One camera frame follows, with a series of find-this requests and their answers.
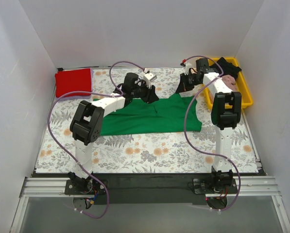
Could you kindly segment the green t shirt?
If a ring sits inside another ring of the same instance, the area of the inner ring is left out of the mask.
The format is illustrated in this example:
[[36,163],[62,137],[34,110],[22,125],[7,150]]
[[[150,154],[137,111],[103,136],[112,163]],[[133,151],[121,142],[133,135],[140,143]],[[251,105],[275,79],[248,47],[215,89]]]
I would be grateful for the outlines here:
[[192,96],[181,97],[180,94],[151,104],[134,99],[127,107],[104,117],[101,135],[182,132],[185,114],[192,99]]

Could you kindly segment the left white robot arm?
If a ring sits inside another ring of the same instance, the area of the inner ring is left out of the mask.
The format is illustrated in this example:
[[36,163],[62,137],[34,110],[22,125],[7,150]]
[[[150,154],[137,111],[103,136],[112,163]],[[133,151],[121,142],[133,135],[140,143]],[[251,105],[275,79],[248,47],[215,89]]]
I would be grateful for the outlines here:
[[157,76],[150,71],[142,78],[129,72],[124,82],[119,84],[109,97],[92,102],[85,100],[80,102],[70,125],[77,160],[73,173],[80,178],[76,182],[76,188],[80,193],[88,194],[93,187],[87,173],[92,172],[93,142],[102,132],[103,118],[128,106],[133,99],[141,99],[147,104],[159,100],[155,93],[155,86],[152,85],[156,79]]

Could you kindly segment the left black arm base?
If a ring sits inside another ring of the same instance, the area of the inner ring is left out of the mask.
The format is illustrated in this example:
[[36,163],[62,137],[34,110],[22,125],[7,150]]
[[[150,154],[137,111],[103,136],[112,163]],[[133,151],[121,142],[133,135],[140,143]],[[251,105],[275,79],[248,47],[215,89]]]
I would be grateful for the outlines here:
[[88,178],[80,178],[74,172],[69,172],[64,194],[80,196],[73,199],[74,206],[88,210],[94,205],[99,196],[106,195],[106,191],[102,184],[90,176]]

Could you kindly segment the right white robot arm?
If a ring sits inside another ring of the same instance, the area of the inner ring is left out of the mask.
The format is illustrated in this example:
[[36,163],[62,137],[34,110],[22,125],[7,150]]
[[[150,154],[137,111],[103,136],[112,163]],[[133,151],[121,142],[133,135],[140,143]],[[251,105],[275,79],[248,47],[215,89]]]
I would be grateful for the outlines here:
[[176,93],[191,91],[195,86],[202,84],[198,91],[201,93],[208,89],[214,97],[211,110],[211,122],[215,126],[216,149],[214,153],[202,152],[203,154],[214,156],[212,170],[215,172],[229,172],[234,165],[231,162],[232,138],[241,118],[241,93],[229,88],[222,76],[223,68],[217,63],[218,69],[211,68],[208,61],[213,61],[205,56],[198,56],[196,67],[188,62],[189,58],[181,62],[185,69],[180,74],[180,82]]

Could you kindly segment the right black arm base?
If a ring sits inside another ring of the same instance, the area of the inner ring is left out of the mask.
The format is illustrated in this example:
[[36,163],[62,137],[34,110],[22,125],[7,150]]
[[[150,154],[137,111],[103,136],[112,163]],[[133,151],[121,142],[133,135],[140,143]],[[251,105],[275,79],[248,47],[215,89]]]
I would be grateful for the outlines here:
[[222,172],[221,170],[216,171],[212,167],[210,174],[205,175],[203,178],[194,178],[187,183],[187,186],[195,195],[213,195],[205,197],[205,201],[209,208],[217,211],[227,207],[228,194],[236,194],[238,192],[236,180],[231,169]]

